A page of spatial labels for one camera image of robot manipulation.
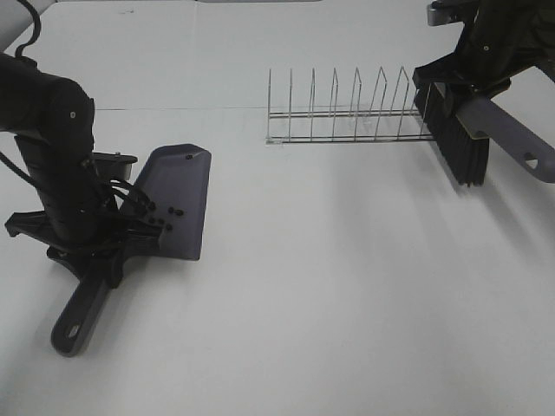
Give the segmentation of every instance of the brush head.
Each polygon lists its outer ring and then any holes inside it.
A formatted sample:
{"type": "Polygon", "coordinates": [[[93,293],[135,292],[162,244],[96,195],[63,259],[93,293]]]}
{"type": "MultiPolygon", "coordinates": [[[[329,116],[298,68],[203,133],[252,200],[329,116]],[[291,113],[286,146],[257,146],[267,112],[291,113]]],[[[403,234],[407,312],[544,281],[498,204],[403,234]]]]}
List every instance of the brush head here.
{"type": "Polygon", "coordinates": [[[445,115],[443,102],[443,95],[434,83],[420,88],[415,98],[415,105],[457,182],[483,185],[489,139],[473,140],[455,115],[445,115]]]}

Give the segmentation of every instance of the wire dish rack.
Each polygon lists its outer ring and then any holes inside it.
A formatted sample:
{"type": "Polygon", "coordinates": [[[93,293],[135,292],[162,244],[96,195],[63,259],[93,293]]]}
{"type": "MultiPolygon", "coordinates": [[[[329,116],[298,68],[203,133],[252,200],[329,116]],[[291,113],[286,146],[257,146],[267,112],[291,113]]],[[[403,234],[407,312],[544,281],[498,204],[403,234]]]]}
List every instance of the wire dish rack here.
{"type": "Polygon", "coordinates": [[[349,105],[338,105],[340,82],[337,69],[331,77],[325,103],[317,105],[317,74],[312,69],[308,107],[294,106],[293,70],[289,73],[287,102],[272,103],[272,72],[268,79],[268,144],[302,143],[384,143],[431,141],[433,138],[415,108],[415,91],[404,67],[399,69],[393,94],[388,77],[380,67],[370,90],[363,88],[361,72],[356,68],[349,105]]]}

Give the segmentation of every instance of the white tabletop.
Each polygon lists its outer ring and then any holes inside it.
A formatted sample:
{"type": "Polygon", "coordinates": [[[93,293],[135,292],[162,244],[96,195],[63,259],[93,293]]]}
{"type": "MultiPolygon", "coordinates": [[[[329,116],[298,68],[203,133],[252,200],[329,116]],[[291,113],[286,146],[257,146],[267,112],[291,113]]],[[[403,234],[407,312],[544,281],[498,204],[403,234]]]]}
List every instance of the white tabletop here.
{"type": "MultiPolygon", "coordinates": [[[[197,263],[129,262],[73,359],[49,332],[76,280],[0,238],[0,414],[552,415],[552,186],[496,146],[468,190],[426,143],[264,145],[269,67],[425,63],[459,30],[429,29],[425,5],[47,10],[29,54],[95,98],[97,150],[212,152],[205,238],[197,263]]],[[[529,71],[499,102],[547,135],[552,93],[529,71]]],[[[0,184],[0,218],[39,209],[6,169],[0,184]]]]}

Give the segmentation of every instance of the white wall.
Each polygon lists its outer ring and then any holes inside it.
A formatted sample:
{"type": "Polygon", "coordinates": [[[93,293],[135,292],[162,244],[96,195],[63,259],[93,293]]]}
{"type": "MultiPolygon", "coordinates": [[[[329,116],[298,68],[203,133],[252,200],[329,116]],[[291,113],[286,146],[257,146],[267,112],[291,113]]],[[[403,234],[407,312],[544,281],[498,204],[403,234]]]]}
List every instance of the white wall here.
{"type": "MultiPolygon", "coordinates": [[[[39,13],[55,0],[30,0],[39,13]]],[[[31,16],[16,0],[0,0],[0,50],[5,50],[32,22],[31,16]]]]}

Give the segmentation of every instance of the bolt hole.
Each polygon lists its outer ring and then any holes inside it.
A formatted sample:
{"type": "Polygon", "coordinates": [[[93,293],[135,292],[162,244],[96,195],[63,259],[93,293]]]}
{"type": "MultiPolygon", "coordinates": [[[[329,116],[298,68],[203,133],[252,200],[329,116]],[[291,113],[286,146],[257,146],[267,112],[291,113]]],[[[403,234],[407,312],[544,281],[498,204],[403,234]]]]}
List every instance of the bolt hole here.
{"type": "Polygon", "coordinates": [[[75,338],[80,328],[81,328],[81,325],[79,325],[78,323],[74,324],[74,326],[69,329],[68,338],[69,339],[75,338]]]}
{"type": "Polygon", "coordinates": [[[524,155],[524,160],[531,169],[536,169],[538,167],[538,158],[531,153],[524,155]]]}

